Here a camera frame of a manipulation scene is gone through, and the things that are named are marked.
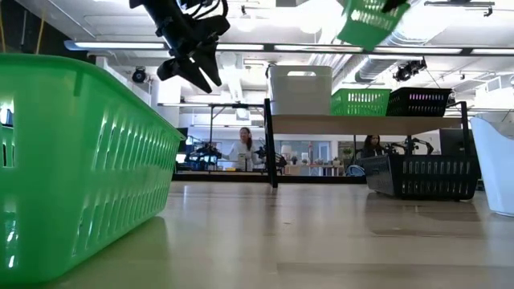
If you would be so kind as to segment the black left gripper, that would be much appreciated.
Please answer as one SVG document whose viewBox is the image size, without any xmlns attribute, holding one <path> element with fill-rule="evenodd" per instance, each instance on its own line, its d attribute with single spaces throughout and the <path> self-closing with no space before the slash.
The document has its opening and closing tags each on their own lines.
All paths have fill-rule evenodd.
<svg viewBox="0 0 514 289">
<path fill-rule="evenodd" d="M 182 15 L 178 20 L 168 17 L 162 23 L 162 38 L 169 48 L 169 55 L 181 58 L 196 51 L 198 46 L 216 42 L 229 28 L 228 20 L 221 15 L 200 19 Z M 202 70 L 216 86 L 221 86 L 215 51 L 204 51 L 200 57 Z M 189 59 L 166 60 L 157 69 L 157 76 L 162 81 L 180 76 L 202 91 L 212 92 L 198 65 Z"/>
</svg>

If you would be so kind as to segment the black background table frame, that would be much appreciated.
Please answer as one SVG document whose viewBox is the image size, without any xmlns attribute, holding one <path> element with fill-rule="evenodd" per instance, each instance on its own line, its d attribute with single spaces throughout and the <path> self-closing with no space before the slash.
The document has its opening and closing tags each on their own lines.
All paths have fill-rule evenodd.
<svg viewBox="0 0 514 289">
<path fill-rule="evenodd" d="M 196 130 L 239 130 L 242 127 L 264 128 L 262 104 L 179 103 L 158 104 L 159 108 L 177 108 L 182 128 Z"/>
</svg>

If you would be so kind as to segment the silver ventilation duct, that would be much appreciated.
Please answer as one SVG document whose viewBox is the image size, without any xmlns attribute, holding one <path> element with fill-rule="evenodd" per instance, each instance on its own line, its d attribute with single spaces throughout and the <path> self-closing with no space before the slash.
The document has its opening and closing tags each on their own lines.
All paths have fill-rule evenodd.
<svg viewBox="0 0 514 289">
<path fill-rule="evenodd" d="M 422 46 L 428 43 L 431 38 L 412 39 L 405 35 L 392 34 L 381 44 L 382 46 Z M 370 83 L 375 80 L 383 71 L 393 66 L 398 59 L 369 59 L 367 55 L 347 55 L 343 63 L 336 67 L 332 74 L 332 83 L 339 84 L 350 78 L 350 81 L 358 83 Z"/>
</svg>

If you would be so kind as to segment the person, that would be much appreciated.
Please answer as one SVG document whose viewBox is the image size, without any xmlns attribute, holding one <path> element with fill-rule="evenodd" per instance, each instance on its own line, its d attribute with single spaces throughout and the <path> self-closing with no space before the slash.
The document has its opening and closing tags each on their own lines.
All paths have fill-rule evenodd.
<svg viewBox="0 0 514 289">
<path fill-rule="evenodd" d="M 361 158 L 375 157 L 384 154 L 384 148 L 381 146 L 381 138 L 379 135 L 368 135 L 365 138 L 364 145 L 361 149 Z"/>
<path fill-rule="evenodd" d="M 234 160 L 235 168 L 242 171 L 252 171 L 256 165 L 261 165 L 263 161 L 258 158 L 251 130 L 248 127 L 239 129 L 239 140 L 233 143 L 230 152 L 223 154 L 227 160 Z"/>
</svg>

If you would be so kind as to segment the black slotted plastic basket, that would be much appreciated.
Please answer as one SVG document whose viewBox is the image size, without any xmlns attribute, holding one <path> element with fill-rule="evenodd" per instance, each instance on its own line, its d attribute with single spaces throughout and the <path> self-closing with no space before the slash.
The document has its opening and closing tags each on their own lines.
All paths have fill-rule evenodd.
<svg viewBox="0 0 514 289">
<path fill-rule="evenodd" d="M 421 104 L 408 104 L 403 106 L 390 105 L 388 103 L 386 115 L 387 116 L 433 116 L 442 117 L 446 111 L 446 104 L 443 105 L 421 105 Z"/>
<path fill-rule="evenodd" d="M 367 185 L 401 199 L 470 200 L 480 170 L 475 157 L 382 155 L 361 160 Z"/>
<path fill-rule="evenodd" d="M 390 93 L 389 104 L 403 106 L 408 104 L 443 105 L 452 93 L 449 88 L 403 87 Z"/>
</svg>

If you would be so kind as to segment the wooden shelf with black frame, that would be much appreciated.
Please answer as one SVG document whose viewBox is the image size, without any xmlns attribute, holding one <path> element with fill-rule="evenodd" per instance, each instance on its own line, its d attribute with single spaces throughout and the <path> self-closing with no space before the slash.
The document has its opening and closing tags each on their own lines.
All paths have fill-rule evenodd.
<svg viewBox="0 0 514 289">
<path fill-rule="evenodd" d="M 460 107 L 460 117 L 426 116 L 326 116 L 326 115 L 278 115 L 271 114 L 271 101 L 264 100 L 264 128 L 267 147 L 267 178 L 274 189 L 282 181 L 286 184 L 360 185 L 363 177 L 280 177 L 275 163 L 275 140 L 278 134 L 306 135 L 370 135 L 406 136 L 411 142 L 413 135 L 449 128 L 460 124 L 464 135 L 464 150 L 469 150 L 469 124 L 467 103 L 453 104 Z"/>
</svg>

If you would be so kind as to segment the long ceiling light strip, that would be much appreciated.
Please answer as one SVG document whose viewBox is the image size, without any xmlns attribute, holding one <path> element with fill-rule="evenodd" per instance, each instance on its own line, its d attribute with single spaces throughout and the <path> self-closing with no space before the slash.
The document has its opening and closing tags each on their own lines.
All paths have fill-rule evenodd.
<svg viewBox="0 0 514 289">
<path fill-rule="evenodd" d="M 135 42 L 76 42 L 66 40 L 69 51 L 164 51 L 165 43 Z M 412 55 L 459 57 L 514 57 L 514 47 L 438 47 L 438 46 L 380 46 L 371 51 L 353 45 L 302 43 L 220 43 L 218 51 L 297 53 L 297 54 L 351 54 L 351 55 Z"/>
</svg>

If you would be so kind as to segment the green slotted plastic basket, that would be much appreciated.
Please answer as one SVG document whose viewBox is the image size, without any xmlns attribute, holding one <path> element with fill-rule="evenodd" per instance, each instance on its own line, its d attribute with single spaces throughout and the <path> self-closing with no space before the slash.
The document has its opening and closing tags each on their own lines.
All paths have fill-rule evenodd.
<svg viewBox="0 0 514 289">
<path fill-rule="evenodd" d="M 390 89 L 341 88 L 331 97 L 333 116 L 385 116 Z"/>
<path fill-rule="evenodd" d="M 159 214 L 182 140 L 93 64 L 0 54 L 0 289 L 56 279 Z"/>
<path fill-rule="evenodd" d="M 345 0 L 342 28 L 337 38 L 342 42 L 373 50 L 384 41 L 410 9 L 397 8 L 382 13 L 385 0 Z"/>
</svg>

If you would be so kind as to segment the background wooden table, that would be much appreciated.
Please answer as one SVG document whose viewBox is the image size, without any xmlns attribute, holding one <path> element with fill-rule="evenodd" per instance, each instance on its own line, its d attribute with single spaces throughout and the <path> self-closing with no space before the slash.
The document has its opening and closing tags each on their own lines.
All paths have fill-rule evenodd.
<svg viewBox="0 0 514 289">
<path fill-rule="evenodd" d="M 345 167 L 342 165 L 286 165 L 283 168 L 285 176 L 301 177 L 339 177 L 345 174 Z"/>
</svg>

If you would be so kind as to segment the black short frame bar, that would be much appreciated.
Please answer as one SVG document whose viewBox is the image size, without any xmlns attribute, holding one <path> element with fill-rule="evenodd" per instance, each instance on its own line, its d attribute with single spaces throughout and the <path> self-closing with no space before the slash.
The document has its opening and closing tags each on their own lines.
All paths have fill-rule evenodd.
<svg viewBox="0 0 514 289">
<path fill-rule="evenodd" d="M 207 181 L 207 182 L 250 182 L 269 183 L 270 177 L 260 173 L 226 173 L 226 172 L 182 172 L 175 173 L 173 181 Z M 330 184 L 330 185 L 364 185 L 365 177 L 316 177 L 278 175 L 278 184 Z"/>
</svg>

